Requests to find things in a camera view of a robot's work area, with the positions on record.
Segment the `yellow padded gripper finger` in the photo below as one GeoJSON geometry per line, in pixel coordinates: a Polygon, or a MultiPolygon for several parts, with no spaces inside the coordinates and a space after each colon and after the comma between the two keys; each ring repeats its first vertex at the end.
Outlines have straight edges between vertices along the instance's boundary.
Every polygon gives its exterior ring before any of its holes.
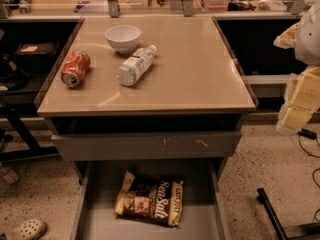
{"type": "Polygon", "coordinates": [[[287,30],[275,38],[273,45],[282,49],[294,48],[297,27],[297,23],[290,26],[287,30]]]}
{"type": "Polygon", "coordinates": [[[308,66],[301,74],[291,73],[278,114],[276,129],[285,135],[299,132],[320,109],[320,67],[308,66]]]}

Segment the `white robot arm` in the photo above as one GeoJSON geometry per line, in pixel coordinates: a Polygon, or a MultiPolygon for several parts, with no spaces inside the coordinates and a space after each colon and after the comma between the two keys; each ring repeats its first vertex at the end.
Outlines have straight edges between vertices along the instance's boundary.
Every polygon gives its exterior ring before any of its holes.
{"type": "Polygon", "coordinates": [[[293,135],[302,130],[320,108],[320,0],[276,37],[273,45],[294,49],[295,58],[307,65],[301,74],[291,73],[276,129],[293,135]]]}

